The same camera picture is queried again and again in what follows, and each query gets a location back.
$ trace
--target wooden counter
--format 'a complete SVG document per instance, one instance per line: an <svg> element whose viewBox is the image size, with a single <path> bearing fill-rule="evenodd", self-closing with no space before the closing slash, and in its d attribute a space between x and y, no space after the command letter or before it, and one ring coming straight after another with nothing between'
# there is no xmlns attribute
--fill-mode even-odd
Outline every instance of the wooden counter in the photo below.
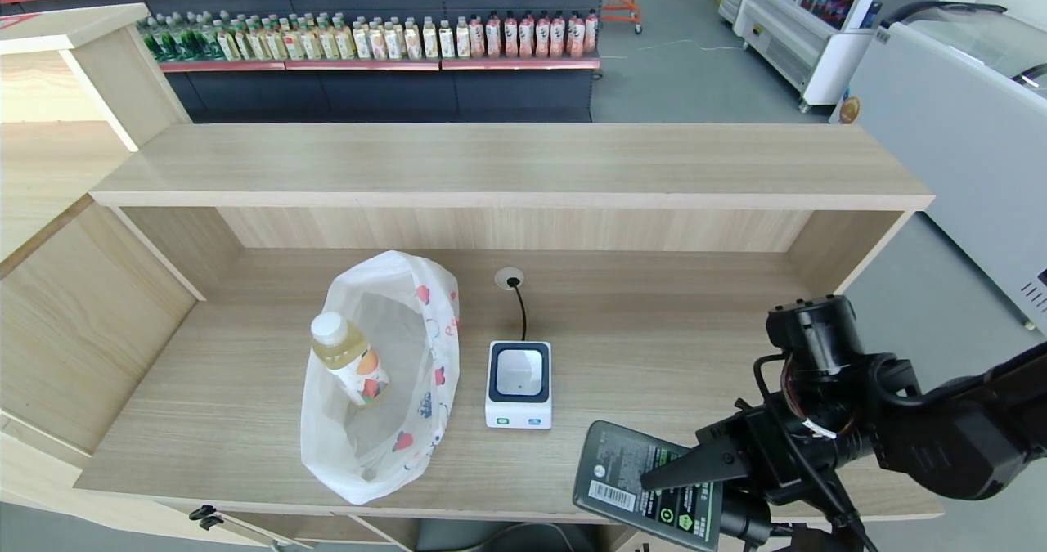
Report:
<svg viewBox="0 0 1047 552"><path fill-rule="evenodd" d="M932 199L860 129L730 125L179 126L92 195L201 302L77 487L274 532L313 516L314 540L352 516L403 549L419 517L601 523L571 503L593 421L693 444L758 400L766 310L845 289ZM458 278L462 376L423 477L352 506L300 463L308 324L331 280L386 248ZM487 346L518 333L491 282L505 265L558 354L548 433L483 422ZM867 518L940 513L872 459L842 476Z"/></svg>

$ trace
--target wooden countertop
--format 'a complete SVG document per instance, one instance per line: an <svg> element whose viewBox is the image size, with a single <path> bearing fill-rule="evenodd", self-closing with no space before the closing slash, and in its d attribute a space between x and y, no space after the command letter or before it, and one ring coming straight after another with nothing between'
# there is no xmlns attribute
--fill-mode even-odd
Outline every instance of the wooden countertop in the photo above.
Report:
<svg viewBox="0 0 1047 552"><path fill-rule="evenodd" d="M857 127L200 125L93 192L110 205L915 209L932 195Z"/></svg>
<svg viewBox="0 0 1047 552"><path fill-rule="evenodd" d="M0 56L74 49L149 15L146 4L116 4L29 13L0 25Z"/></svg>
<svg viewBox="0 0 1047 552"><path fill-rule="evenodd" d="M3 272L7 272L18 261L17 256L8 261L13 253L27 244L43 243L48 237L48 224L127 159L130 152L103 122L2 124L0 140L0 260Z"/></svg>
<svg viewBox="0 0 1047 552"><path fill-rule="evenodd" d="M781 253L423 252L460 284L450 422L422 478L353 507L302 465L298 426L309 322L334 277L374 253L245 250L172 337L76 487L226 510L599 523L571 502L589 424L693 444L736 397L759 400L751 370L773 351L766 310L807 294ZM528 275L529 337L553 344L549 432L484 423L488 345L519 333L515 296L491 282L506 264ZM872 458L841 476L867 520L941 512ZM775 514L817 515L802 505Z"/></svg>

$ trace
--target white cord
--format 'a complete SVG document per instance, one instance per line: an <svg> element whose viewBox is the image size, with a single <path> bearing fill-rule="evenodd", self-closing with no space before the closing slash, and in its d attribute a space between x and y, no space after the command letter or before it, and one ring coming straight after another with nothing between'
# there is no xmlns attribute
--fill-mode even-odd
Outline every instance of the white cord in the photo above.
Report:
<svg viewBox="0 0 1047 552"><path fill-rule="evenodd" d="M565 531L563 531L563 528L561 528L560 526L558 526L556 524L535 524L535 523L515 524L515 525L503 528L503 529L494 532L491 535L491 537L487 537L487 539L485 539L484 542L481 542L480 544L475 544L473 546L469 546L468 548L455 548L453 550L439 550L439 551L436 551L436 552L478 552L480 550L483 550L484 548L486 548L488 544L494 542L495 539L497 539L497 538L499 538L502 536L505 536L507 533L509 533L509 532L511 532L513 530L518 530L520 528L529 528L529 527L534 527L534 526L547 526L547 527L551 527L554 530L558 531L560 533L560 537L563 538L564 544L567 546L569 552L575 552L575 547L571 545L571 539L567 537L567 533L565 533Z"/></svg>

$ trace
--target juice bottle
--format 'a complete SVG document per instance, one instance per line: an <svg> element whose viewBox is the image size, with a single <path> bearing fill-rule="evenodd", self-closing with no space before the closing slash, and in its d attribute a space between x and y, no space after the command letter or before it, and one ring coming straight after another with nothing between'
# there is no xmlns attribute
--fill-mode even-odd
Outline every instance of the juice bottle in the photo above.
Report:
<svg viewBox="0 0 1047 552"><path fill-rule="evenodd" d="M378 354L355 324L329 311L313 319L310 331L313 353L336 377L353 403L370 404L388 387L389 377L382 370Z"/></svg>

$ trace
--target gray floor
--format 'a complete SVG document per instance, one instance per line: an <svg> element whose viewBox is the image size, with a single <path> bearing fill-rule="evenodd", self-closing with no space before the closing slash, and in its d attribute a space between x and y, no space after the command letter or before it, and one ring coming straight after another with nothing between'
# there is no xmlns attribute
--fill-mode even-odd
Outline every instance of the gray floor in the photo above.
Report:
<svg viewBox="0 0 1047 552"><path fill-rule="evenodd" d="M599 122L804 123L796 92L758 56L731 49L738 40L719 22L710 0L640 0L644 32L610 24L601 39L605 76L597 83ZM910 222L851 286L866 348L893 351L914 362L925 388L988 367L1042 341L1026 331L983 277L922 217ZM923 522L871 524L883 552L1043 550L1047 464L1025 470L1000 495L983 503L943 501L945 514ZM482 540L499 526L426 522L420 549ZM558 536L540 531L513 537L525 549L557 550ZM540 542L550 542L544 546ZM14 506L0 507L3 552L242 552L232 546L142 536L81 520ZM322 546L320 552L371 552Z"/></svg>

